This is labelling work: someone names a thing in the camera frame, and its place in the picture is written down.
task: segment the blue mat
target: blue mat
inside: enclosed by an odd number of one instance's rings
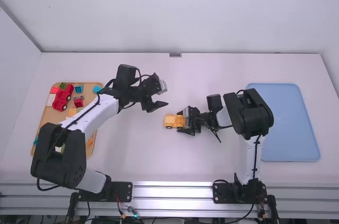
[[[274,115],[262,149],[267,162],[316,162],[320,159],[317,140],[300,88],[295,84],[252,83]]]

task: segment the red toy block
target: red toy block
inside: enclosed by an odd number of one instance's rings
[[[81,98],[77,98],[74,100],[74,105],[76,107],[83,107],[84,106],[84,103],[83,103],[83,100]]]
[[[50,93],[57,93],[60,90],[60,88],[57,87],[52,87],[51,92]]]

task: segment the black clamp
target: black clamp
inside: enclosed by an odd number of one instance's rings
[[[271,218],[269,218],[268,221],[273,224],[278,224],[280,219],[278,216],[278,211],[276,209],[276,201],[274,195],[267,196],[267,204],[271,209]]]

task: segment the toy block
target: toy block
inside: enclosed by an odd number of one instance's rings
[[[84,106],[83,100],[81,98],[77,98],[76,100],[74,100],[74,105],[76,107],[83,107]]]
[[[83,85],[77,85],[75,86],[75,93],[83,93],[84,86]]]
[[[58,88],[58,87],[52,87],[50,93],[57,93],[59,90],[60,90],[60,88]]]
[[[56,96],[55,93],[50,93],[48,95],[46,106],[52,106],[53,105],[53,101],[55,100],[55,96]]]
[[[98,91],[100,91],[102,88],[98,85],[93,87],[93,93],[98,93]]]
[[[59,85],[60,89],[66,90],[67,87],[67,83],[61,82],[61,84]]]
[[[69,115],[70,117],[72,117],[73,115],[76,115],[76,109],[70,109],[70,110],[68,111],[68,115]]]

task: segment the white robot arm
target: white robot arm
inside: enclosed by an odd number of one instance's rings
[[[142,110],[150,113],[168,104],[153,102],[151,98],[167,91],[165,82],[155,73],[145,76],[147,78],[141,80],[143,76],[138,68],[120,65],[116,78],[81,112],[60,124],[46,123],[41,127],[31,165],[38,189],[46,190],[39,185],[39,179],[43,179],[57,186],[100,194],[103,199],[112,194],[111,178],[86,167],[85,146],[90,136],[121,110],[139,102]],[[55,151],[56,146],[62,145],[65,145],[63,153]]]

